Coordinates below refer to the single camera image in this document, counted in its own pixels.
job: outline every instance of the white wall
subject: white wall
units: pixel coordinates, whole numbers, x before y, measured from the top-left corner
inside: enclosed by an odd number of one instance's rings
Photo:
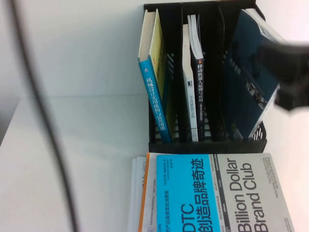
[[[309,44],[308,0],[257,0],[266,21],[286,40]],[[295,231],[309,218],[309,109],[287,113],[273,107],[264,118],[270,152],[275,161]]]
[[[146,93],[137,53],[142,0],[19,0],[46,96]],[[25,87],[0,1],[0,141]]]

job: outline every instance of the book spine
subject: book spine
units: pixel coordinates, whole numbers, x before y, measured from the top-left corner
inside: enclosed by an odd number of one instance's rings
[[[196,60],[195,64],[195,96],[198,140],[202,141],[204,139],[204,59]]]
[[[171,135],[168,129],[165,113],[162,107],[162,101],[157,86],[155,72],[151,60],[139,62],[140,72],[144,80],[144,84],[148,93],[149,102],[154,113],[156,123],[160,132],[162,142],[171,143]]]

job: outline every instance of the table surface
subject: table surface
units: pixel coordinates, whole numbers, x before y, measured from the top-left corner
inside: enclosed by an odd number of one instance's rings
[[[147,95],[48,99],[81,231],[126,231],[132,158],[148,151]],[[0,147],[0,231],[70,231],[34,105],[22,100]]]

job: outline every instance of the blue book cover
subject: blue book cover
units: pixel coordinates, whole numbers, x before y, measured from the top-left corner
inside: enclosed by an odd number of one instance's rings
[[[162,142],[171,143],[176,114],[158,10],[145,11],[138,62]]]
[[[294,232],[270,154],[156,159],[157,232]]]
[[[246,11],[240,12],[221,82],[221,109],[231,139],[252,137],[274,101],[279,82],[256,58],[259,45],[269,40],[264,32]]]
[[[157,231],[221,231],[208,155],[157,156]]]

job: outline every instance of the white book spine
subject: white book spine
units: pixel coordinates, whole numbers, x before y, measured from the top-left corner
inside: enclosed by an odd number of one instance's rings
[[[190,24],[183,26],[183,84],[185,96],[187,100],[188,116],[190,118],[192,141],[198,142],[197,135],[197,112],[195,106],[195,90],[193,81],[193,72],[191,68],[191,54],[190,54]]]
[[[128,222],[127,222],[127,232],[133,232],[134,199],[135,199],[135,186],[136,186],[136,162],[137,162],[137,159],[132,160],[131,196],[130,196],[130,206],[129,206],[129,217],[128,217]]]

